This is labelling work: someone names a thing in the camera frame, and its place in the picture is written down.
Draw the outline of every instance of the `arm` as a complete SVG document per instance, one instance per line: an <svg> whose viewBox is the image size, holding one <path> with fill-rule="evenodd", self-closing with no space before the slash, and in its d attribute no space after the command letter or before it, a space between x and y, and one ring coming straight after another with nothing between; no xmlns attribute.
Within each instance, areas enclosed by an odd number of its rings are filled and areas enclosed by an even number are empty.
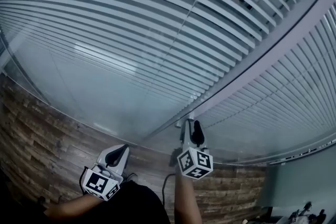
<svg viewBox="0 0 336 224"><path fill-rule="evenodd" d="M52 220L65 220L80 216L102 202L102 199L86 194L64 204L50 206L44 214Z"/></svg>
<svg viewBox="0 0 336 224"><path fill-rule="evenodd" d="M193 181L181 175L176 167L175 181L175 223L202 224L201 213L196 202Z"/></svg>

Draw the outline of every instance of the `wooden wall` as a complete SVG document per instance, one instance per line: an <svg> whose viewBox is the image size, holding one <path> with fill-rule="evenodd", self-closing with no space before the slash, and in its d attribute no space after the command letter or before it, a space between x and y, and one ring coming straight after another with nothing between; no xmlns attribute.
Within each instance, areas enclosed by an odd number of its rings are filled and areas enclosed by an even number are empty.
<svg viewBox="0 0 336 224"><path fill-rule="evenodd" d="M81 195L79 176L99 153L123 144L49 107L10 78L0 75L0 162L4 173L32 200L44 196L46 206ZM139 184L162 198L161 188L170 157L131 145L128 171ZM241 223L259 214L256 200L265 169L215 165L212 174L195 182L204 223ZM165 189L166 210L173 222L174 178Z"/></svg>

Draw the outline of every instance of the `fiducial marker cube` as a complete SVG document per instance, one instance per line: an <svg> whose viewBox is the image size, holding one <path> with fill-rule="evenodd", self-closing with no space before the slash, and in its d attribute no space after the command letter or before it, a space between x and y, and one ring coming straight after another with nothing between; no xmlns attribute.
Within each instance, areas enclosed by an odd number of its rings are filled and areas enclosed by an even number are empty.
<svg viewBox="0 0 336 224"><path fill-rule="evenodd" d="M189 147L177 157L182 175L201 179L211 173L214 169L211 155Z"/></svg>
<svg viewBox="0 0 336 224"><path fill-rule="evenodd" d="M120 189L118 181L88 169L83 181L83 188L90 194L108 201Z"/></svg>

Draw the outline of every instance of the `cable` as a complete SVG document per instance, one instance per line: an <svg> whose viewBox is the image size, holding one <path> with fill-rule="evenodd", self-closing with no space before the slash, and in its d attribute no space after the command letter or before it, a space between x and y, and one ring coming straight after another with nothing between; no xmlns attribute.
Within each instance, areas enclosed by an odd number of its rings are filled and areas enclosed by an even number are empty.
<svg viewBox="0 0 336 224"><path fill-rule="evenodd" d="M85 171L86 171L87 169L88 169L88 167L84 166L84 171L83 171L83 173L80 175L80 178L79 178L79 186L80 186L80 189L82 190L83 195L84 195L84 190L83 190L81 181L82 181L83 175L84 175L84 173L85 173Z"/></svg>
<svg viewBox="0 0 336 224"><path fill-rule="evenodd" d="M162 186L162 205L163 205L163 208L164 208L164 205L165 205L165 200L164 200L164 188L166 186L166 183L167 183L167 180L170 176L174 176L176 174L169 174L166 176L166 178L164 179L164 182L163 182L163 186Z"/></svg>

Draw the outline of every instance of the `cord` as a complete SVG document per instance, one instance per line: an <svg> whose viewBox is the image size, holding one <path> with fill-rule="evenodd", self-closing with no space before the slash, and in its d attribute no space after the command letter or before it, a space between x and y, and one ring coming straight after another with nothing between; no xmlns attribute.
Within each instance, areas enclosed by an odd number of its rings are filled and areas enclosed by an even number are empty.
<svg viewBox="0 0 336 224"><path fill-rule="evenodd" d="M80 186L80 189L82 190L83 195L84 195L84 190L83 190L83 187L82 187L81 182L82 182L83 175L84 175L84 173L85 173L85 171L86 171L87 169L88 169L88 167L84 166L84 171L83 171L83 173L80 175L80 178L79 178L79 186Z"/></svg>
<svg viewBox="0 0 336 224"><path fill-rule="evenodd" d="M164 188L165 188L165 186L166 186L166 184L167 184L167 180L168 180L168 178L171 177L171 176L174 176L174 175L176 175L176 174L169 174L169 175L167 175L166 178L164 179L163 186L162 186L162 205L163 205L163 208L164 208L164 206L165 206L165 200L164 200Z"/></svg>

